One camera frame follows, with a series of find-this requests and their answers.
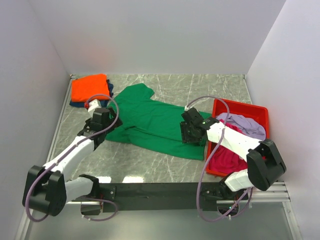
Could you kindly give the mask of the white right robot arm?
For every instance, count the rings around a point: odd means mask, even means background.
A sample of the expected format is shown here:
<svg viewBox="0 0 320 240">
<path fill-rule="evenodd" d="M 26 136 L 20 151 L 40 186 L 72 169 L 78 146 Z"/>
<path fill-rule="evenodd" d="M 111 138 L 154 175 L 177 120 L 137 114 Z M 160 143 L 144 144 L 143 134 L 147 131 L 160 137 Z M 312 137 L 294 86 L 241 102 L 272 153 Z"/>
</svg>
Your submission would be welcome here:
<svg viewBox="0 0 320 240">
<path fill-rule="evenodd" d="M 180 130 L 184 144 L 206 140 L 230 150 L 247 163 L 247 169 L 234 171 L 220 182 L 222 198 L 230 200 L 237 191 L 251 187 L 266 191 L 287 171 L 272 140 L 246 136 L 213 117 L 205 119 L 194 107 L 186 107 L 181 116 Z"/>
</svg>

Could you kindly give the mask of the green t shirt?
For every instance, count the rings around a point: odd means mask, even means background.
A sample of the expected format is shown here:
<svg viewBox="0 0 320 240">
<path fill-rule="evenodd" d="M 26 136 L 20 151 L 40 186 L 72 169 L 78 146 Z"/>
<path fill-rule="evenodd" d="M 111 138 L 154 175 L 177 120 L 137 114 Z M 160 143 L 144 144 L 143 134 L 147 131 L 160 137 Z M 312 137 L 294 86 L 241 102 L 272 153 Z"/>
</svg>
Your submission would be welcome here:
<svg viewBox="0 0 320 240">
<path fill-rule="evenodd" d="M 180 122 L 184 107 L 151 97 L 154 91 L 143 83 L 127 86 L 109 106 L 119 110 L 122 125 L 105 137 L 107 141 L 132 144 L 166 155 L 201 161 L 203 143 L 183 143 Z"/>
</svg>

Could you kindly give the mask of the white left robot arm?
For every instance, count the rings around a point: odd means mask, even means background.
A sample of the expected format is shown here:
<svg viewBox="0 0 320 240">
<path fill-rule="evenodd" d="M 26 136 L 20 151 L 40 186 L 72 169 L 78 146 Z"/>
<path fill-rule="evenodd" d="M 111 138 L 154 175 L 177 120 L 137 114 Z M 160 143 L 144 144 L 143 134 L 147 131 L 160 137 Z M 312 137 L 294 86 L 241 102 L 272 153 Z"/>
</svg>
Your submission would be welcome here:
<svg viewBox="0 0 320 240">
<path fill-rule="evenodd" d="M 122 125 L 119 110 L 96 108 L 73 142 L 43 166 L 34 165 L 27 173 L 22 205 L 33 222 L 57 216 L 66 203 L 84 198 L 102 202 L 97 177 L 82 174 L 69 181 L 70 173 L 104 142 L 106 135 Z"/>
</svg>

